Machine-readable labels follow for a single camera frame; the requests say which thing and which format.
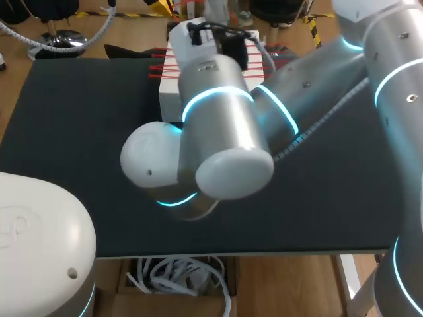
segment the floor caution tape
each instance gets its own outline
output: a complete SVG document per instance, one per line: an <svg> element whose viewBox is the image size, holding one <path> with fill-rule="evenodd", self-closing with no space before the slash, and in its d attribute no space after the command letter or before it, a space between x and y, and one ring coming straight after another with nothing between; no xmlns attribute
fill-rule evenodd
<svg viewBox="0 0 423 317"><path fill-rule="evenodd" d="M94 11L77 11L75 16L77 18L83 18L88 16L108 16L108 12L101 11L101 12L94 12ZM163 15L158 13L116 13L115 17L118 18L163 18Z"/></svg>
<svg viewBox="0 0 423 317"><path fill-rule="evenodd" d="M310 26L311 35L313 37L313 41L315 43L316 48L322 47L322 41L320 39L319 34L317 33L317 26L316 26L316 20L317 18L334 18L335 15L332 13L325 14L325 15L307 15L306 17L303 17L303 22L307 23Z"/></svg>

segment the glowing blue light ring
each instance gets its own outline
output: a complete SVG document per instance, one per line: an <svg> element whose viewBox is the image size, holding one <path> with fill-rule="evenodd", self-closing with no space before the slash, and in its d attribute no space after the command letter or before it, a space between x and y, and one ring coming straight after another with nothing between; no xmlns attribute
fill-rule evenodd
<svg viewBox="0 0 423 317"><path fill-rule="evenodd" d="M252 99L252 96L248 92L243 91L242 89L234 87L234 86L223 86L223 87L211 88L198 94L193 99L191 99L189 103L186 104L185 109L182 112L182 122L185 122L186 115L188 114L190 109L195 105L195 103L213 94L219 94L224 92L231 93L231 94L238 94L239 96L247 97L251 102L254 102L254 99Z"/></svg>
<svg viewBox="0 0 423 317"><path fill-rule="evenodd" d="M282 112L284 113L285 117L290 122L294 133L297 135L298 132L299 132L298 125L295 122L295 120L293 119L293 117L291 116L291 114L288 111L288 109L284 106L284 104L282 104L282 102L279 100L279 98L273 92L271 92L270 90L268 90L265 86L258 85L257 87L260 88L262 91L264 91L270 97L270 99L272 99L274 101L274 103L278 105L278 107L280 108L280 110L282 110Z"/></svg>
<svg viewBox="0 0 423 317"><path fill-rule="evenodd" d="M354 51L362 51L363 48L361 46L356 46L356 45L352 45L350 43L348 43L344 38L342 38L342 41L344 41L344 44L349 47L351 50Z"/></svg>
<svg viewBox="0 0 423 317"><path fill-rule="evenodd" d="M408 63L405 63L404 65L401 65L400 67L396 68L394 71L392 71L390 74L388 74L379 84L378 88L376 89L376 93L375 93L375 106L377 107L377 99L379 98L379 94L382 91L382 88L386 85L386 83L389 81L389 79L391 79L392 77L394 77L397 73L399 73L400 71L403 71L406 68L409 68L411 66L417 65L423 63L423 58L419 58L419 59L415 59L414 61L410 61Z"/></svg>
<svg viewBox="0 0 423 317"><path fill-rule="evenodd" d="M91 300L93 299L94 290L95 290L95 283L94 283L94 286L93 286L93 290L91 291L91 296L90 296L90 299L88 300L87 305L85 306L84 310L83 310L83 311L82 311L82 313L79 315L79 317L82 317L82 316L84 315L85 311L88 309L88 306L90 306L90 302L91 302Z"/></svg>
<svg viewBox="0 0 423 317"><path fill-rule="evenodd" d="M405 286L403 284L403 281L401 281L401 278L399 276L399 272L398 272L398 268L397 268L397 244L398 244L398 239L399 239L399 237L397 238L397 241L395 242L395 245L394 245L394 256L393 256L393 258L394 258L394 271L395 271L395 275L397 276L397 281L399 283L399 286L403 290L403 293L404 293L405 297L408 299L408 301L411 303L411 305L420 313L420 315L423 316L423 310L411 298L410 294L405 289Z"/></svg>
<svg viewBox="0 0 423 317"><path fill-rule="evenodd" d="M187 197L184 200L178 201L177 203L163 203L162 201L158 201L158 200L156 200L156 203L158 203L159 205L165 206L165 207L176 207L176 206L182 205L182 204L190 201L197 194L198 193L193 193L190 197Z"/></svg>

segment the screw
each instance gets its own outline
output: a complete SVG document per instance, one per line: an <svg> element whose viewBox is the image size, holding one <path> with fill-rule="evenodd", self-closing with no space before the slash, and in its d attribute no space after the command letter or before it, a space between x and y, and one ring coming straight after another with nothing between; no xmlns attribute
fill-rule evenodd
<svg viewBox="0 0 423 317"><path fill-rule="evenodd" d="M418 98L418 96L416 94L411 94L410 96L407 97L407 101L408 102L414 102L416 101Z"/></svg>
<svg viewBox="0 0 423 317"><path fill-rule="evenodd" d="M213 69L213 68L214 68L214 65L206 65L206 66L197 68L197 71L208 71L208 70Z"/></svg>

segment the black tabletop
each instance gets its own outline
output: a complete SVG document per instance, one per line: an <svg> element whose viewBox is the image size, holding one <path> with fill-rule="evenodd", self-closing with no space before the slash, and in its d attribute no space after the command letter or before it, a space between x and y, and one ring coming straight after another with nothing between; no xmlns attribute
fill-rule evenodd
<svg viewBox="0 0 423 317"><path fill-rule="evenodd" d="M172 218L120 169L126 138L159 115L154 59L36 61L0 145L0 171L76 196L98 256L385 249L402 194L371 95L363 91L276 165L271 183L206 218Z"/></svg>

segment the white rounded cap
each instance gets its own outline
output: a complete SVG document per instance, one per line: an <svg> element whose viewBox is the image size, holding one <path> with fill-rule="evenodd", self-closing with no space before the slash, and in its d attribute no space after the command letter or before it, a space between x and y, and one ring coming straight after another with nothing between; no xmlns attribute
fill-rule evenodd
<svg viewBox="0 0 423 317"><path fill-rule="evenodd" d="M156 188L178 183L181 130L166 122L150 122L126 140L120 166L135 185Z"/></svg>
<svg viewBox="0 0 423 317"><path fill-rule="evenodd" d="M205 160L196 172L198 187L218 200L238 199L261 190L272 178L272 156L262 149L229 149Z"/></svg>
<svg viewBox="0 0 423 317"><path fill-rule="evenodd" d="M79 290L95 260L87 210L51 183L0 172L0 316L47 316Z"/></svg>

